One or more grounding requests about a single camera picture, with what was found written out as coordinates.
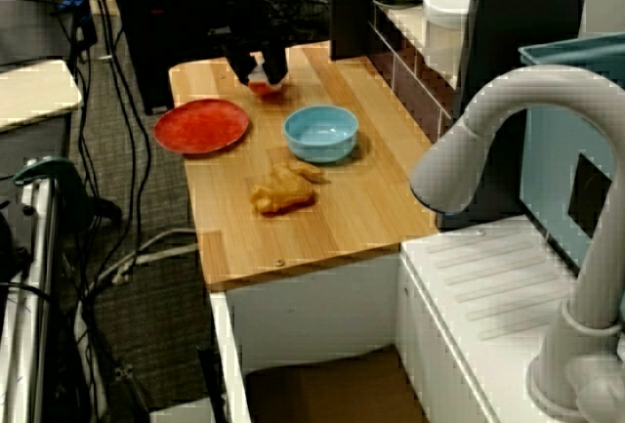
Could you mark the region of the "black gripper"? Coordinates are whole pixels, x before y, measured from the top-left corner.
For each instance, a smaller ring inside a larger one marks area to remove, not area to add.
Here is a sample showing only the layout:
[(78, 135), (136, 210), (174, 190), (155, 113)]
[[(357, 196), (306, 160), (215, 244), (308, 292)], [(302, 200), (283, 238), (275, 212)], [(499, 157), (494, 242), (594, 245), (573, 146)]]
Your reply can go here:
[(263, 54), (263, 70), (271, 85), (280, 84), (288, 72), (285, 45), (278, 33), (273, 10), (267, 0), (211, 0), (218, 19), (208, 30), (211, 57), (226, 57), (238, 81), (247, 86), (256, 60), (249, 53)]

